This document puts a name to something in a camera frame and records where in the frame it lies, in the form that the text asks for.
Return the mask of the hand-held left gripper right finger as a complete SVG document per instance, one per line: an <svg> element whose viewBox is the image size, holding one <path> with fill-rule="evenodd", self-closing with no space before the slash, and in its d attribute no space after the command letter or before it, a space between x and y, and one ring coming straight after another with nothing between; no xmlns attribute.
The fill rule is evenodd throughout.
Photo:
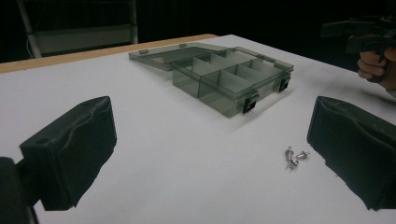
<svg viewBox="0 0 396 224"><path fill-rule="evenodd" d="M316 99L307 143L375 211L396 209L396 126L347 102Z"/></svg>

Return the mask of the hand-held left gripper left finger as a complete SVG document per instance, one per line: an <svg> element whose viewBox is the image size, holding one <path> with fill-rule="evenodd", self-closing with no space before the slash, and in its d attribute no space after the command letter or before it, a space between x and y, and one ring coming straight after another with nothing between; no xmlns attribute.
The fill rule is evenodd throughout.
<svg viewBox="0 0 396 224"><path fill-rule="evenodd" d="M27 202L47 211L75 207L117 144L107 96L76 105L21 144Z"/></svg>

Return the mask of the grey transparent compartment box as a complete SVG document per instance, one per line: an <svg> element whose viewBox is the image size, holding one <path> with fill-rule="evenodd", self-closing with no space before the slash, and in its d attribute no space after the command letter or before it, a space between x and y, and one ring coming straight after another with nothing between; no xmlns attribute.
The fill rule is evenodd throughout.
<svg viewBox="0 0 396 224"><path fill-rule="evenodd" d="M228 118L285 90L293 71L292 64L250 49L203 43L141 49L129 58L170 71L174 86Z"/></svg>

